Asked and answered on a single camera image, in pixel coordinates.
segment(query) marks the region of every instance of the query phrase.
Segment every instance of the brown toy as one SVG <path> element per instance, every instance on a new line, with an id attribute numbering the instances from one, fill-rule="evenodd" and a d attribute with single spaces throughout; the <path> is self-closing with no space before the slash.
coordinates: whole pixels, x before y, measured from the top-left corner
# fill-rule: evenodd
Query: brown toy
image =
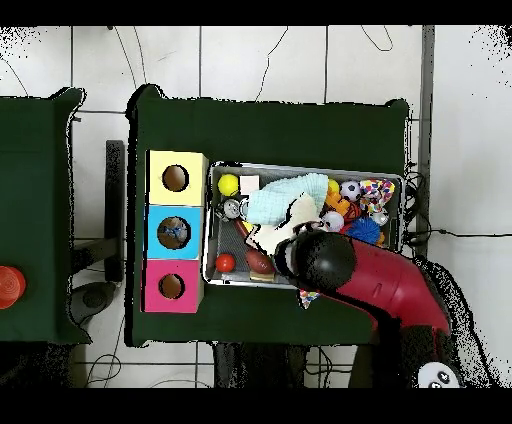
<path id="1" fill-rule="evenodd" d="M 357 204 L 350 202 L 347 213 L 343 216 L 343 219 L 345 222 L 352 222 L 354 219 L 359 218 L 361 213 L 361 208 Z"/>
<path id="2" fill-rule="evenodd" d="M 250 249 L 246 252 L 245 260 L 249 268 L 258 274 L 272 274 L 274 272 L 274 266 L 270 258 L 256 249 Z"/>

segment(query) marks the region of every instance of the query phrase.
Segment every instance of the yellow ball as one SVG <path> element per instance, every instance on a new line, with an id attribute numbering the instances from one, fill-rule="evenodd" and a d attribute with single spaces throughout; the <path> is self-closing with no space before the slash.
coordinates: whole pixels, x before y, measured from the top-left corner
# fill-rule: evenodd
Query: yellow ball
<path id="1" fill-rule="evenodd" d="M 233 174 L 224 174 L 219 179 L 218 187 L 224 196 L 234 196 L 238 192 L 238 178 Z"/>
<path id="2" fill-rule="evenodd" d="M 331 191 L 332 193 L 339 193 L 340 185 L 334 180 L 329 180 L 327 182 L 327 190 Z"/>

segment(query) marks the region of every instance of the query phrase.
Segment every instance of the light blue cloth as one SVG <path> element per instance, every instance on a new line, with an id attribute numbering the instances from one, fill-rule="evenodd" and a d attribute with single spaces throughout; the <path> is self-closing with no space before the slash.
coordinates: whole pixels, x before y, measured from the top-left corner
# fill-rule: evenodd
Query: light blue cloth
<path id="1" fill-rule="evenodd" d="M 247 221 L 251 224 L 278 225 L 285 220 L 290 203 L 303 192 L 314 199 L 320 214 L 327 196 L 328 180 L 327 175 L 311 173 L 283 178 L 253 191 L 249 194 Z"/>

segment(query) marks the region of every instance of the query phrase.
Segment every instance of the green table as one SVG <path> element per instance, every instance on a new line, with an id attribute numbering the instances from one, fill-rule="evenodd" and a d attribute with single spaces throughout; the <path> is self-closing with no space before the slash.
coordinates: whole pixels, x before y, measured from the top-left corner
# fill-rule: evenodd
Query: green table
<path id="1" fill-rule="evenodd" d="M 292 105 L 162 96 L 158 87 L 143 86 L 128 104 L 127 344 L 196 339 L 367 343 L 371 322 L 365 313 L 325 298 L 303 311 L 293 290 L 207 285 L 196 314 L 141 312 L 144 153 L 191 151 L 210 161 L 403 175 L 407 103 Z"/>
<path id="2" fill-rule="evenodd" d="M 0 265 L 25 276 L 24 295 L 0 310 L 0 341 L 87 343 L 68 317 L 70 155 L 66 130 L 83 92 L 0 98 Z"/>

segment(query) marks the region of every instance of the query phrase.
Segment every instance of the blue box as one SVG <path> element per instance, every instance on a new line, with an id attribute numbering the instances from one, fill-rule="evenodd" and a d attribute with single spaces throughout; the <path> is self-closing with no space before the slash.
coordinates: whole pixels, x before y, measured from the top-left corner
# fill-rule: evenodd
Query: blue box
<path id="1" fill-rule="evenodd" d="M 200 207 L 157 206 L 149 205 L 148 215 L 148 259 L 197 259 L 201 246 L 201 213 Z M 187 222 L 190 228 L 188 243 L 180 249 L 168 249 L 160 244 L 157 230 L 165 218 L 178 217 Z"/>

